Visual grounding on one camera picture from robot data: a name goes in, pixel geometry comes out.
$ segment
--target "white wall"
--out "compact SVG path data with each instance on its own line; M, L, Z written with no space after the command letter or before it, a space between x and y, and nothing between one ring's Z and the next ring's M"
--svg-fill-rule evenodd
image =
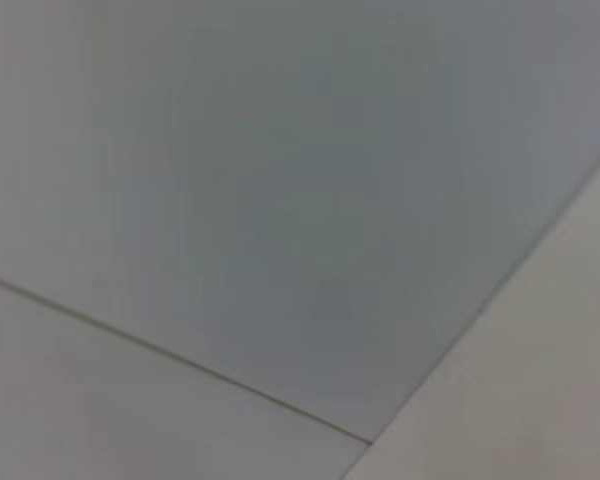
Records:
M600 172L348 480L600 480Z

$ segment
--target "white ceiling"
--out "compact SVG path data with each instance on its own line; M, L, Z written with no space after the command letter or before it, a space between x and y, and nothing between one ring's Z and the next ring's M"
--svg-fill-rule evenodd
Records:
M598 159L600 0L0 0L0 277L342 439Z

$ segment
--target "ceiling seam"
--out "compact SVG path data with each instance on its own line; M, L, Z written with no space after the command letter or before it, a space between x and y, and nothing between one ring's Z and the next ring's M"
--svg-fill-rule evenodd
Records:
M201 371L201 372L203 372L209 376L212 376L218 380L221 380L225 383L234 385L242 390L245 390L249 393L256 395L257 397L259 397L261 399L264 399L271 403L274 403L274 404L284 408L285 410L288 410L295 414L301 415L309 420L312 420L312 421L317 422L325 427L335 430L342 435L345 435L349 438L352 438L361 443L364 443L366 446L369 446L373 443L371 440L361 437L360 435L357 435L356 433L353 433L353 432L347 430L346 428L341 427L340 425L330 422L329 420L326 420L322 417L319 417L310 412L307 412L306 410L303 410L299 407L296 407L295 405L292 405L283 400L280 400L272 395L269 395L261 390L258 390L257 388L254 388L246 383L242 383L239 380L231 378L230 376L227 376L223 373L217 372L217 371L215 371L209 367L206 367L200 363L197 363L193 360L189 360L188 358L186 358L178 353L175 353L167 348L161 347L160 345L154 344L154 343L152 343L148 340L145 340L141 337L138 337L134 334L125 332L124 330L121 330L117 327L114 327L112 325L104 323L104 322L97 320L89 315L86 315L77 310L74 310L73 308L62 305L61 303L58 303L54 300L50 300L50 299L44 297L43 295L35 293L27 288L21 287L10 281L0 278L0 289L7 290L7 291L11 292L12 294L26 298L27 300L37 303L38 305L42 305L51 310L55 310L56 312L62 313L65 316L72 317L75 320L79 320L79 321L88 323L89 325L91 325L93 327L103 330L111 335L114 335L114 336L120 338L120 339L126 340L127 342L131 342L137 346L144 348L145 350L150 350L151 352L153 352L155 354L158 354L162 357L167 357L172 361L180 363L181 365L186 365L189 368L193 368L195 370Z

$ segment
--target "ceiling panel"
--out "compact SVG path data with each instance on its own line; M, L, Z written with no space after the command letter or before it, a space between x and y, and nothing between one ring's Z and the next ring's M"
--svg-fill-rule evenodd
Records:
M364 447L0 290L0 478L337 480Z
M0 276L367 438L599 155L600 0L0 1Z

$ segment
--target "gray surface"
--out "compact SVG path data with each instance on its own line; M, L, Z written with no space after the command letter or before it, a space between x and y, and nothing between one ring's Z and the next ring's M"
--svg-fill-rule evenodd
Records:
M0 112L0 275L372 438L600 154L600 0L1 0Z
M337 480L364 446L0 291L0 479Z
M600 170L346 480L600 480Z

